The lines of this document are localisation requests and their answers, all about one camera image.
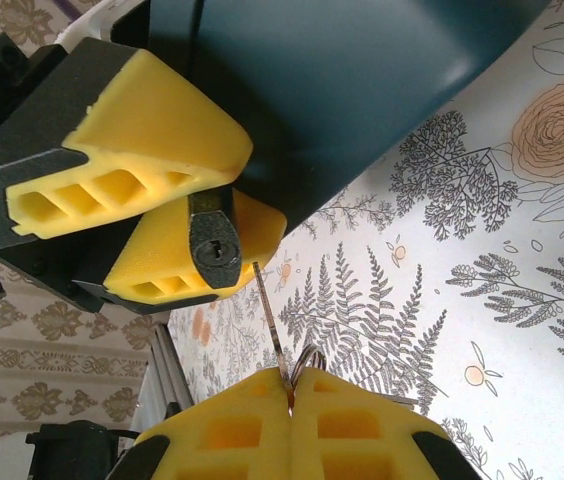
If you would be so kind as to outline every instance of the yellow foam jaw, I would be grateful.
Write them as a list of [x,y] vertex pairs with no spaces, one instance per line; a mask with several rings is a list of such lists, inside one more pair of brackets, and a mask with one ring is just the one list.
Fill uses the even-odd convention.
[[171,439],[158,480],[288,480],[291,418],[277,369],[263,370],[171,417],[154,435]]
[[252,264],[266,265],[286,228],[277,210],[233,192],[242,272],[237,285],[213,290],[197,273],[189,251],[186,198],[145,214],[129,238],[103,285],[125,300],[157,305],[203,295],[228,297],[249,283]]
[[124,65],[62,145],[84,153],[88,163],[6,190],[20,235],[52,238],[226,185],[252,150],[242,127],[144,50]]
[[438,480],[411,437],[448,439],[434,422],[312,368],[295,393],[290,416],[262,370],[143,433],[171,441],[152,480]]
[[411,438],[418,431],[448,438],[437,424],[397,403],[307,368],[296,388],[291,478],[438,480]]

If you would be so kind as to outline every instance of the leaf pattern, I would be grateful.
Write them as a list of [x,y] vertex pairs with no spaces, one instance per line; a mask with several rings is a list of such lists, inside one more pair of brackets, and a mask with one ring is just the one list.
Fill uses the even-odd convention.
[[317,239],[316,220],[324,221],[329,226],[329,232],[338,231],[341,222],[348,230],[360,225],[360,219],[366,220],[382,232],[395,218],[395,209],[390,202],[377,199],[377,195],[362,195],[352,202],[345,200],[347,189],[342,190],[330,203],[320,208],[310,220],[302,224],[302,228],[309,232],[313,240]]
[[404,159],[391,176],[398,215],[428,199],[424,224],[439,241],[467,238],[478,217],[487,232],[499,230],[517,198],[517,184],[500,179],[500,149],[467,151],[462,139],[467,133],[460,112],[434,115],[400,145]]
[[344,246],[335,252],[333,277],[327,256],[320,260],[317,293],[313,270],[309,270],[304,291],[296,289],[279,314],[287,334],[297,346],[321,346],[328,355],[329,370],[368,390],[417,397],[426,414],[440,391],[431,382],[433,356],[446,319],[443,311],[433,326],[419,326],[423,273],[417,267],[412,293],[397,316],[389,301],[393,290],[375,252],[367,248],[371,271],[370,293],[360,288],[348,262]]
[[[479,445],[475,436],[468,431],[467,423],[461,418],[445,418],[442,420],[442,428],[473,468],[480,472],[483,478],[492,480],[494,477],[488,472],[490,467],[488,451],[484,446]],[[493,442],[493,436],[486,426],[484,426],[484,432],[487,439]],[[527,469],[521,458],[518,458],[515,464],[509,462],[508,466],[515,477],[520,480],[543,480],[544,478],[535,477],[533,469]],[[505,477],[501,470],[497,470],[495,478],[504,480]]]
[[[529,328],[557,317],[564,312],[564,257],[557,263],[562,268],[537,267],[536,270],[553,278],[547,291],[527,287],[516,281],[518,267],[509,259],[495,254],[480,255],[471,265],[457,265],[451,270],[449,285],[471,289],[461,293],[465,297],[487,296],[484,306],[496,312],[493,319],[501,323],[515,323],[519,328]],[[564,340],[564,319],[557,319],[558,326],[549,329]],[[564,348],[558,348],[564,356]]]
[[245,321],[244,308],[240,297],[233,296],[218,306],[218,335],[226,342],[229,354],[226,382],[228,385],[242,379],[244,371],[255,364],[260,342],[263,340]]

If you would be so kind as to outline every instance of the rectangular hole in foam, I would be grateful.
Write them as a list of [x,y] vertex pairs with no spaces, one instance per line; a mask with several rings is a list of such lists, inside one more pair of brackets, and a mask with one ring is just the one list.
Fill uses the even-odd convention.
[[380,438],[380,424],[373,412],[363,409],[322,413],[318,438]]
[[166,278],[160,281],[160,287],[168,294],[182,293],[190,290],[180,277]]
[[93,183],[118,205],[131,203],[146,193],[142,182],[127,170],[114,170],[97,177]]
[[194,291],[209,288],[209,285],[197,273],[191,273],[189,275],[183,275],[182,281],[184,283],[186,283],[188,288],[190,288],[191,290],[194,290]]
[[141,283],[139,285],[134,285],[132,288],[135,293],[146,298],[157,298],[164,295],[164,292],[153,282]]
[[325,453],[322,468],[324,480],[395,479],[391,461],[373,454]]
[[248,465],[183,469],[177,476],[177,480],[247,480],[248,478]]
[[193,177],[191,175],[180,172],[167,172],[166,178],[174,187],[182,187],[183,185],[193,180]]
[[202,438],[201,450],[252,448],[260,445],[262,419],[256,415],[235,415],[212,420]]
[[82,215],[90,215],[104,209],[89,192],[77,184],[60,188],[55,191],[55,194]]
[[64,210],[39,192],[25,193],[16,201],[20,210],[36,222],[52,222],[67,216]]

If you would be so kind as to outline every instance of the rose print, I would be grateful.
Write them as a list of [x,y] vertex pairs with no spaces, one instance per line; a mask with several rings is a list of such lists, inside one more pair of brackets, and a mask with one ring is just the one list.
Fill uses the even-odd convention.
[[525,180],[564,183],[564,85],[541,95],[513,127],[513,171]]

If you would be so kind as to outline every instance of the keyhole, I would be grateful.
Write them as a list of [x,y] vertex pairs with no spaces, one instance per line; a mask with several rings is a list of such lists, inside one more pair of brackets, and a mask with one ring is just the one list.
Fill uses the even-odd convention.
[[222,255],[224,255],[224,251],[222,250],[222,244],[217,240],[213,240],[211,242],[211,248],[213,248],[213,254],[215,255],[216,260],[220,260]]

